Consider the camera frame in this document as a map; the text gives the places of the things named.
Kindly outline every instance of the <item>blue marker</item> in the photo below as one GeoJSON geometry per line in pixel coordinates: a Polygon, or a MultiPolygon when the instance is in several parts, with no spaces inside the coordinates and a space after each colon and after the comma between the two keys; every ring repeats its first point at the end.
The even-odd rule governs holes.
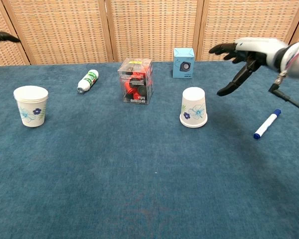
{"type": "Polygon", "coordinates": [[[281,114],[281,110],[278,109],[275,110],[268,117],[268,119],[266,119],[266,121],[259,127],[259,129],[254,133],[254,138],[259,139],[280,114],[281,114]]]}

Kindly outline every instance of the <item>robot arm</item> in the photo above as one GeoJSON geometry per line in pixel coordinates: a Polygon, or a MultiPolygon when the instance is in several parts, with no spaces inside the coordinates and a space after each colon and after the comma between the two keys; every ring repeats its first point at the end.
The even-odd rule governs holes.
{"type": "Polygon", "coordinates": [[[299,42],[288,46],[274,38],[243,37],[234,43],[216,45],[209,53],[228,53],[224,60],[234,58],[234,64],[246,62],[233,81],[217,92],[219,96],[232,93],[262,65],[283,73],[282,77],[288,74],[292,78],[299,78],[299,42]]]}

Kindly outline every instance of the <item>floral pattern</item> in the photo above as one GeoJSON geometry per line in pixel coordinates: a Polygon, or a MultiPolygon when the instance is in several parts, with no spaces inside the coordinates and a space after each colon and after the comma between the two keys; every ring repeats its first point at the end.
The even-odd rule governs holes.
{"type": "Polygon", "coordinates": [[[189,109],[188,112],[194,119],[198,120],[203,118],[205,104],[195,105],[193,108],[189,109]]]}
{"type": "Polygon", "coordinates": [[[185,119],[190,119],[190,114],[189,114],[189,113],[186,113],[186,112],[184,112],[184,117],[185,117],[185,119]]]}
{"type": "Polygon", "coordinates": [[[41,113],[41,109],[36,108],[36,109],[33,111],[33,113],[34,113],[35,115],[39,115],[39,114],[41,113]]]}
{"type": "Polygon", "coordinates": [[[27,111],[26,109],[19,108],[20,115],[22,119],[25,119],[28,123],[35,120],[35,115],[27,111]]]}
{"type": "Polygon", "coordinates": [[[45,116],[45,109],[46,107],[44,107],[39,115],[39,120],[42,119],[45,116]]]}

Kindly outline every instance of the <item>green label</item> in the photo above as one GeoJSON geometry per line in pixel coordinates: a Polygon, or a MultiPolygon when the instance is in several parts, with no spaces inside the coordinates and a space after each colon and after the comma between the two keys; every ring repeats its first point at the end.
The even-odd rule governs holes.
{"type": "Polygon", "coordinates": [[[88,81],[90,83],[90,86],[92,86],[92,80],[88,77],[84,78],[84,80],[88,81]]]}
{"type": "Polygon", "coordinates": [[[97,77],[96,77],[96,75],[95,75],[93,72],[90,72],[90,71],[89,71],[89,72],[86,74],[86,76],[84,77],[84,80],[88,81],[88,82],[90,83],[90,86],[92,86],[93,83],[96,82],[97,77]]]}

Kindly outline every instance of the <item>paper cup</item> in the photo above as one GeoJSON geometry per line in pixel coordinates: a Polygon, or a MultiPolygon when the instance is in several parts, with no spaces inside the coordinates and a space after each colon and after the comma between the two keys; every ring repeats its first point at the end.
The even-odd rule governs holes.
{"type": "Polygon", "coordinates": [[[207,112],[203,89],[190,87],[183,91],[179,119],[183,125],[190,128],[198,128],[206,124],[207,112]]]}
{"type": "Polygon", "coordinates": [[[44,123],[48,91],[39,86],[22,86],[13,92],[22,123],[38,127],[44,123]]]}

